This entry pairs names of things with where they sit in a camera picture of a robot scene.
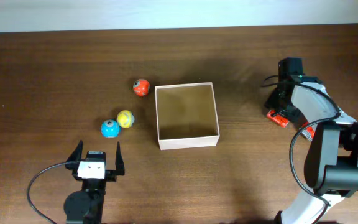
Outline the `red fire truck grey top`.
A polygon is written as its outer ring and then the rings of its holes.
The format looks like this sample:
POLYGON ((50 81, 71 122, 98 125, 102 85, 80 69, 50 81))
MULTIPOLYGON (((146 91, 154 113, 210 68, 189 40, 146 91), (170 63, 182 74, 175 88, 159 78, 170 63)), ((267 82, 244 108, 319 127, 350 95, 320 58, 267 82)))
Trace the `red fire truck grey top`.
POLYGON ((266 117, 268 117, 269 120, 273 121, 274 123, 276 123, 277 125, 281 126, 282 128, 285 128, 288 124, 289 124, 289 120, 286 119, 285 117, 276 114, 275 110, 271 109, 266 117))

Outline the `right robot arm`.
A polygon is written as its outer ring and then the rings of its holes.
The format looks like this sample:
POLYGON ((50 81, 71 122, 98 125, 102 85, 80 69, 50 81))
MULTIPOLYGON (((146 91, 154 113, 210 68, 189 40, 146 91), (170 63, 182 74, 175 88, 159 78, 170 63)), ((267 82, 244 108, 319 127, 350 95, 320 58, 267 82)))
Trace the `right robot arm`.
POLYGON ((300 58, 278 63, 278 82, 265 102, 281 127, 299 123, 289 147, 301 192, 275 223, 318 223, 335 204, 358 191, 358 122, 328 95, 318 77, 304 74, 300 58))

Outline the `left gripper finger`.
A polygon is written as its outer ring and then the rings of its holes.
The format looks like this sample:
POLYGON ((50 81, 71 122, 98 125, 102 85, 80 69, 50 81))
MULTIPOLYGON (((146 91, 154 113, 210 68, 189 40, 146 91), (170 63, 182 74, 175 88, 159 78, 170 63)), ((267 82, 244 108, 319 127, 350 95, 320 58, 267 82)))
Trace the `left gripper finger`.
POLYGON ((83 150, 83 141, 80 140, 75 150, 70 154, 70 156, 67 159, 67 162, 76 162, 81 160, 83 150))
POLYGON ((116 172, 124 172, 125 171, 124 160, 123 160, 122 154, 121 154, 120 142, 117 142, 115 166, 116 166, 116 172))

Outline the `yellow toy ball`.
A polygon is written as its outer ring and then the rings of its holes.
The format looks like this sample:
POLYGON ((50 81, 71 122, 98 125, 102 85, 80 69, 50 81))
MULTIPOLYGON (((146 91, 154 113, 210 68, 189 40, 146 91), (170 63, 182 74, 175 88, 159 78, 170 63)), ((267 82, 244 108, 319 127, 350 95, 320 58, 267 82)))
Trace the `yellow toy ball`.
POLYGON ((122 128, 130 128, 135 121, 134 115, 129 110, 122 110, 116 117, 117 123, 122 128))

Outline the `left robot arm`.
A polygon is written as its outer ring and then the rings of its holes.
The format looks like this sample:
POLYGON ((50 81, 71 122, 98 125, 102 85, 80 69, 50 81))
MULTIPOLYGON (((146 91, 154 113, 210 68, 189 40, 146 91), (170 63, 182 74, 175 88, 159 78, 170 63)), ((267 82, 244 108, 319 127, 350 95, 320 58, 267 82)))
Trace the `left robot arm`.
POLYGON ((82 182, 81 190, 70 194, 63 205, 66 223, 101 223, 103 216, 106 184, 116 182, 118 176, 125 175, 125 165, 120 144, 117 143, 115 166, 113 170, 106 168, 106 153, 88 151, 81 157, 83 141, 71 153, 65 168, 71 171, 75 180, 82 182))

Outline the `red fire truck yellow nozzle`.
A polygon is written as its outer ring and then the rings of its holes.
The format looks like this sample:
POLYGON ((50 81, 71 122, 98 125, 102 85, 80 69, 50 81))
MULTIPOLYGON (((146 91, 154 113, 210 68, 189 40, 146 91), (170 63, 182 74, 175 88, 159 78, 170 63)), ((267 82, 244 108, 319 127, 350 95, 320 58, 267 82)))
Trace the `red fire truck yellow nozzle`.
POLYGON ((304 129, 301 134, 309 141, 312 141, 314 138, 315 131, 312 126, 304 129))

